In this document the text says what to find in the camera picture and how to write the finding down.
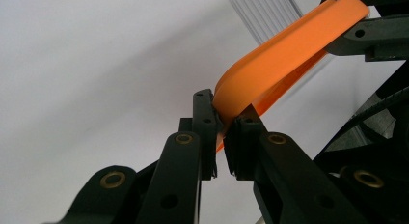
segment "orange curved handle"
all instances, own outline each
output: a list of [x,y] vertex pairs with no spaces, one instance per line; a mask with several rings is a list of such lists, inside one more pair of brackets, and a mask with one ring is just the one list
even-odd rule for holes
[[250,104],[262,115],[325,56],[327,44],[367,14],[360,0],[327,0],[236,62],[215,89],[213,106],[225,126],[221,134]]

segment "screw hole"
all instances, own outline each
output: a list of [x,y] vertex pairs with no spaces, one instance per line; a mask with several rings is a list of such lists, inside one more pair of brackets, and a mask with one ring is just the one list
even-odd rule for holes
[[322,207],[332,209],[334,207],[334,200],[327,195],[321,194],[315,196],[315,201]]
[[278,134],[272,134],[268,136],[268,140],[273,144],[285,144],[286,143],[285,137],[278,135]]
[[372,174],[371,172],[365,170],[357,170],[354,173],[354,178],[369,187],[381,188],[384,186],[384,182],[378,176]]
[[191,135],[188,134],[180,134],[178,135],[175,140],[177,141],[178,144],[189,144],[190,142],[192,142],[193,137]]
[[160,206],[163,209],[171,209],[177,206],[177,203],[178,203],[177,196],[174,194],[171,194],[171,195],[164,196],[162,198],[162,200],[160,201]]
[[358,30],[358,31],[355,32],[355,37],[361,38],[361,37],[364,36],[364,34],[365,34],[365,31],[362,30],[362,29],[360,29],[360,30]]
[[116,188],[121,186],[125,182],[125,173],[123,172],[110,172],[103,176],[99,182],[99,185],[103,188]]

